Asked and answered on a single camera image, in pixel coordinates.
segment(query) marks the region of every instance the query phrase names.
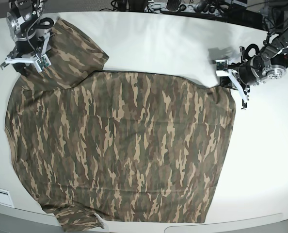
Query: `fabric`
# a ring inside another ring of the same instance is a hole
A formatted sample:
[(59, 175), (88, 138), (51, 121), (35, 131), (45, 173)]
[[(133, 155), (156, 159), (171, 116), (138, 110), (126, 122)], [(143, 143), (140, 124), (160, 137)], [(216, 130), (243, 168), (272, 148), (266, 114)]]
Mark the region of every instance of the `fabric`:
[(235, 118), (230, 91), (105, 72), (108, 56), (59, 20), (52, 65), (27, 68), (5, 131), (28, 193), (65, 231), (110, 221), (204, 223)]

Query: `white table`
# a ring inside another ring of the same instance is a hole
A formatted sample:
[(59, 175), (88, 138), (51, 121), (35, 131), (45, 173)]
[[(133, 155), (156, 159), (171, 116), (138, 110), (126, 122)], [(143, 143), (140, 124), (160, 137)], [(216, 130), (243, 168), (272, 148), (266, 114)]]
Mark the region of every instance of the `white table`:
[[(239, 46), (262, 45), (263, 31), (209, 20), (140, 13), (63, 13), (108, 55), (106, 70), (145, 71), (186, 77), (207, 87), (218, 84), (210, 60), (239, 53)], [(0, 64), (12, 50), (0, 19)], [(43, 214), (10, 164), (4, 133), (8, 99), (18, 74), (0, 69), (0, 188), (15, 208)], [(248, 109), (237, 114), (229, 150), (206, 224), (282, 213), (288, 219), (288, 73), (252, 88)], [(112, 232), (162, 232), (173, 224), (107, 222)]]

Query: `camouflage pattern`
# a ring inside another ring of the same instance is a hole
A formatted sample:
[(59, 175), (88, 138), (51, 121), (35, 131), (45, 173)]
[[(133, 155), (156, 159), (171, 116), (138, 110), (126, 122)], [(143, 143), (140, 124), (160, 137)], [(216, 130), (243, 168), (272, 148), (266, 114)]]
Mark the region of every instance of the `camouflage pattern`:
[(52, 66), (21, 76), (5, 131), (23, 186), (65, 231), (110, 221), (204, 223), (235, 118), (230, 91), (101, 71), (107, 55), (59, 20)]

